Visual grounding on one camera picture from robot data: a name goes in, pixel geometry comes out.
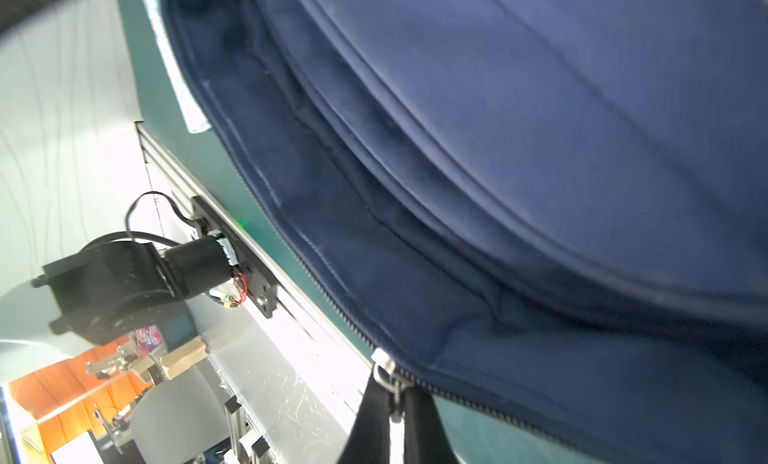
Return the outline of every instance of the red wire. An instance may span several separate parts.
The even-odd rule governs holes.
[[[240,280],[243,281],[243,287],[240,287],[240,285],[237,284],[237,279],[236,278],[238,276],[240,277]],[[235,286],[237,286],[237,289],[240,291],[240,300],[237,301],[237,305],[238,306],[242,306],[243,303],[245,302],[245,299],[247,299],[247,297],[248,297],[248,283],[246,282],[245,276],[243,276],[243,273],[238,273],[234,277],[235,278],[233,279],[233,281],[235,283]]]

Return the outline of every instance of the zipper teeth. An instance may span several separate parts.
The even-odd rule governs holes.
[[[306,265],[304,260],[293,250],[293,247],[291,247],[288,243],[288,241],[283,237],[282,231],[278,229],[271,219],[269,219],[268,214],[264,212],[264,207],[259,202],[259,200],[255,197],[254,193],[250,190],[250,187],[248,186],[248,183],[245,181],[245,178],[239,173],[236,172],[237,178],[245,185],[245,188],[248,190],[248,196],[251,198],[251,201],[254,202],[256,207],[264,214],[266,217],[267,222],[270,224],[270,227],[274,230],[275,234],[280,238],[283,245],[288,249],[288,251],[291,253],[294,259],[299,262],[299,265],[301,268],[306,272],[306,274],[310,277],[312,280],[312,283],[317,287],[318,291],[322,294],[323,297],[326,298],[326,300],[331,304],[331,307],[333,307],[333,310],[336,311],[336,313],[341,317],[342,321],[344,321],[344,324],[347,325],[350,329],[352,329],[352,332],[355,333],[368,347],[375,348],[376,344],[371,341],[368,336],[364,335],[362,331],[360,331],[360,328],[355,325],[352,320],[346,315],[344,310],[336,303],[336,301],[331,297],[331,295],[328,293],[328,291],[325,290],[325,288],[321,285],[320,281],[317,279],[315,274],[312,272],[312,270],[309,268],[309,266]],[[483,414],[486,414],[488,416],[494,417],[495,419],[502,420],[508,424],[511,424],[515,427],[518,427],[524,431],[530,432],[531,434],[534,434],[538,437],[541,437],[543,439],[555,442],[563,447],[567,447],[570,450],[574,450],[576,452],[580,452],[581,454],[585,454],[580,449],[572,446],[571,444],[564,442],[563,440],[557,438],[556,436],[553,436],[552,434],[543,431],[542,429],[533,426],[531,424],[528,424],[527,422],[520,421],[518,418],[506,414],[504,412],[499,412],[491,409],[490,407],[483,406],[482,404],[477,404],[476,402],[472,402],[470,400],[466,400],[466,398],[457,396],[456,394],[452,392],[447,392],[446,390],[440,389],[438,387],[433,386],[432,384],[425,382],[424,380],[419,379],[417,376],[414,376],[413,373],[411,373],[408,370],[403,369],[399,365],[395,368],[395,373],[399,376],[405,377],[408,381],[415,383],[416,385],[423,387],[427,389],[432,394],[436,394],[437,396],[442,397],[443,399],[449,400],[451,402],[455,402],[461,406],[467,407],[471,410],[474,410],[476,412],[481,412]]]

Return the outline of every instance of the blue bag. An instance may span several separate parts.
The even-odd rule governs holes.
[[[768,462],[760,0],[164,0],[398,373],[612,462]]]

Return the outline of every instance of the black cable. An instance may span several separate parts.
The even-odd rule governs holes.
[[[128,208],[128,212],[125,213],[125,231],[128,233],[128,237],[130,239],[133,239],[133,232],[130,230],[130,223],[128,222],[130,215],[131,213],[133,213],[133,211],[136,210],[136,206],[139,204],[139,200],[149,194],[163,196],[165,199],[168,200],[168,203],[170,203],[170,207],[174,210],[174,214],[176,214],[176,217],[178,217],[178,219],[184,221],[184,223],[186,223],[189,226],[192,226],[193,228],[195,227],[194,221],[187,218],[185,215],[181,214],[181,211],[179,211],[179,207],[176,205],[176,201],[174,201],[173,198],[171,198],[164,192],[147,191],[144,194],[140,195],[138,198],[136,198],[136,201],[134,201],[134,203],[130,205],[130,208]]]
[[[111,232],[108,235],[103,235],[99,238],[93,239],[91,242],[86,244],[85,247],[82,248],[82,251],[85,251],[86,249],[93,248],[98,245],[102,245],[105,242],[112,242],[112,241],[116,241],[117,239],[134,239],[134,238],[146,239],[148,241],[157,242],[166,246],[178,246],[180,244],[174,241],[173,239],[164,238],[163,236],[154,235],[149,232],[133,231],[129,233],[128,231],[118,231],[118,232]]]

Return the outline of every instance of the green table surface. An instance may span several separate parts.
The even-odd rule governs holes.
[[[343,323],[255,206],[223,144],[213,131],[187,132],[160,51],[141,0],[118,0],[134,65],[139,104],[149,133],[168,148],[274,261],[301,287],[363,355],[371,350]],[[520,462],[581,464],[594,462],[565,447],[543,440],[453,402],[437,399],[453,449],[468,464]]]

